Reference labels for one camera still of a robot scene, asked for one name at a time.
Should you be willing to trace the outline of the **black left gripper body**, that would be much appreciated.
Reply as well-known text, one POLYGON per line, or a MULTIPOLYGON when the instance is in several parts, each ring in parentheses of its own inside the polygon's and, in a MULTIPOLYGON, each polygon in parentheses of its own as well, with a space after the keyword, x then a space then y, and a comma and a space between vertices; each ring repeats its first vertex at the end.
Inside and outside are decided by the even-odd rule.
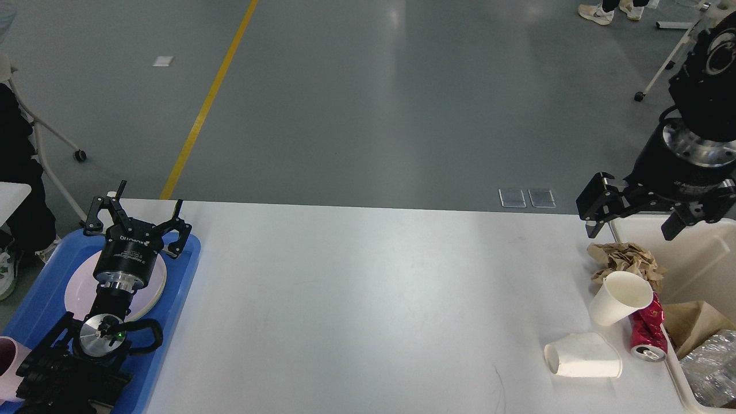
POLYGON ((95 280, 103 288, 120 289, 135 294, 149 285, 159 251, 163 248, 163 234, 153 227, 114 225, 105 234, 105 245, 93 270, 95 280))

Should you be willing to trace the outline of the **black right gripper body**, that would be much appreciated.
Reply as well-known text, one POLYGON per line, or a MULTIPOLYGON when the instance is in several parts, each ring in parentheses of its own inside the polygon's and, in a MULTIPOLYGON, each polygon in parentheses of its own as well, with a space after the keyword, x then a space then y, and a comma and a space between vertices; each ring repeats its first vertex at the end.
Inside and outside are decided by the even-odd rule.
POLYGON ((734 206, 734 141, 702 138, 682 118, 666 118, 651 135, 626 177, 629 205, 665 210, 665 204, 699 204, 701 214, 734 206))

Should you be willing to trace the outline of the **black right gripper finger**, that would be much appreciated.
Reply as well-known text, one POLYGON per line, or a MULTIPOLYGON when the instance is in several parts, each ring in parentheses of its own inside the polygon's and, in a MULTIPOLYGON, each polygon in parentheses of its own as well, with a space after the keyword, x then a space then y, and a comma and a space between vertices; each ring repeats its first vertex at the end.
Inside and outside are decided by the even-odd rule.
POLYGON ((665 240, 672 241, 686 227, 700 222, 717 223, 733 206, 734 198, 709 198, 690 204, 676 205, 670 217, 661 225, 662 235, 665 240))
POLYGON ((642 183, 617 180, 607 172, 596 173, 576 199, 578 215, 591 239, 614 219, 641 212, 666 212, 675 204, 642 183))

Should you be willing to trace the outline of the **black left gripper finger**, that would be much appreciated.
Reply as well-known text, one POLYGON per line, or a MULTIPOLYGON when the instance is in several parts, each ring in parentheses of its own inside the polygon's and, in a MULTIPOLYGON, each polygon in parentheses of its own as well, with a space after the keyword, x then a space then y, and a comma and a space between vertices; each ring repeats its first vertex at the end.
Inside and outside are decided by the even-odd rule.
POLYGON ((151 228, 151 249, 172 259, 176 259, 181 255, 192 229, 192 226, 181 218, 183 203, 184 200, 177 200, 171 218, 166 222, 153 225, 151 228), (176 233, 177 238, 166 244, 163 238, 169 233, 176 233))
POLYGON ((127 185, 127 181, 121 181, 118 189, 113 196, 103 195, 94 196, 90 202, 89 212, 84 221, 84 235, 95 236, 102 235, 104 225, 99 219, 99 213, 101 210, 107 210, 113 225, 110 226, 112 229, 115 226, 121 228, 124 234, 131 233, 131 218, 127 216, 127 213, 120 204, 120 197, 122 196, 124 189, 127 185))

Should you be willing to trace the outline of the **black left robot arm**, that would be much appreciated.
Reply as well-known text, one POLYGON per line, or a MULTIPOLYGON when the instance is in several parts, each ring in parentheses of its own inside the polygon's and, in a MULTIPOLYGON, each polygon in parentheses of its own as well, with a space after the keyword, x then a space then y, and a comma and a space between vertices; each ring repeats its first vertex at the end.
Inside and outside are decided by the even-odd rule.
POLYGON ((182 255, 192 226, 176 201, 160 224, 127 215, 120 199, 94 197, 82 228, 102 239, 92 276, 94 301, 81 317, 65 312, 21 362, 19 413, 96 413, 113 408, 134 375, 123 369, 129 357, 152 354, 164 344, 162 325, 153 318, 131 320, 132 301, 150 285, 160 255, 182 255))

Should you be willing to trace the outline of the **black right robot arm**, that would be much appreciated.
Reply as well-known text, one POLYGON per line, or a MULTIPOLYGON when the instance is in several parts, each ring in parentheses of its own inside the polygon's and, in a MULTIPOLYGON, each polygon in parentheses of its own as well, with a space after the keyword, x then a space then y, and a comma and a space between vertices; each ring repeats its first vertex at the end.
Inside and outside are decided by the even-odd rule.
POLYGON ((670 212, 665 239, 699 222, 717 223, 734 206, 734 14, 697 35, 669 81, 665 109, 631 172, 599 172, 576 200, 593 239, 614 219, 670 212))

